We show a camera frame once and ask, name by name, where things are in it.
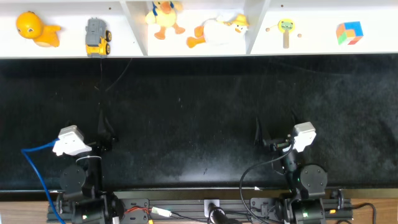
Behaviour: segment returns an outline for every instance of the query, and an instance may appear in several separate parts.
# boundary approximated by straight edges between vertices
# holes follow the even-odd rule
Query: toy duck head
[[[160,9],[164,14],[170,14],[174,8],[174,4],[171,1],[154,1],[154,14],[157,16],[156,9]]]
[[[27,38],[34,39],[42,35],[44,23],[33,12],[24,12],[17,18],[18,33]]]
[[[246,16],[239,14],[234,21],[232,21],[231,26],[235,28],[235,31],[239,34],[244,35],[248,31],[248,22]]]

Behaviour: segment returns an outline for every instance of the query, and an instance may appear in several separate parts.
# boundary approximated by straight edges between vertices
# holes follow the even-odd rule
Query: yellow plush duck
[[[58,47],[56,31],[60,31],[60,26],[46,26],[33,12],[24,12],[17,19],[18,33],[26,39],[33,41],[41,47]]]
[[[232,22],[224,22],[220,18],[209,19],[203,26],[195,28],[195,37],[187,39],[190,48],[202,43],[213,45],[227,44],[242,38],[248,31],[246,16],[239,14]]]
[[[152,2],[153,10],[148,13],[145,21],[148,24],[158,24],[160,25],[160,31],[155,34],[155,37],[159,40],[164,40],[166,38],[165,32],[169,27],[174,27],[176,34],[182,34],[185,29],[179,27],[176,23],[177,14],[175,9],[178,11],[182,10],[182,5],[179,2],[172,1],[155,1]]]

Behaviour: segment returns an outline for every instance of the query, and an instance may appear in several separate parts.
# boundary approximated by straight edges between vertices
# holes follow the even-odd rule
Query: toy truck
[[[112,40],[112,34],[106,30],[106,23],[101,19],[89,19],[86,26],[86,51],[92,58],[105,58],[111,53],[108,42]]]

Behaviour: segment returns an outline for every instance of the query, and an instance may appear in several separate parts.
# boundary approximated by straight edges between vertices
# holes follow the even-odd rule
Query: blue cable
[[[58,214],[57,209],[54,207],[54,203],[51,200],[49,190],[47,189],[47,186],[44,183],[43,177],[40,175],[40,173],[37,170],[37,168],[36,168],[35,164],[33,163],[32,159],[30,159],[30,157],[26,154],[27,152],[35,152],[35,151],[39,151],[39,150],[42,150],[42,149],[45,149],[45,148],[48,148],[48,147],[53,147],[57,141],[58,141],[58,139],[56,139],[56,140],[54,140],[54,141],[52,141],[52,142],[50,142],[48,144],[45,144],[44,146],[36,147],[36,148],[33,148],[33,149],[21,149],[21,152],[23,153],[23,155],[25,156],[25,158],[30,163],[30,165],[32,166],[33,170],[35,170],[37,176],[39,177],[40,182],[43,185],[44,192],[45,192],[45,194],[47,196],[47,199],[49,200],[50,206],[51,206],[52,211],[54,212],[55,216],[58,218],[58,220],[59,220],[59,222],[61,224],[65,224],[65,222],[62,220],[61,216]]]

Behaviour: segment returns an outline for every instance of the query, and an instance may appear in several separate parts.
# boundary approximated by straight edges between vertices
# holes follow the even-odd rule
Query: wooden handle
[[[285,30],[284,32],[284,48],[289,48],[289,31]]]

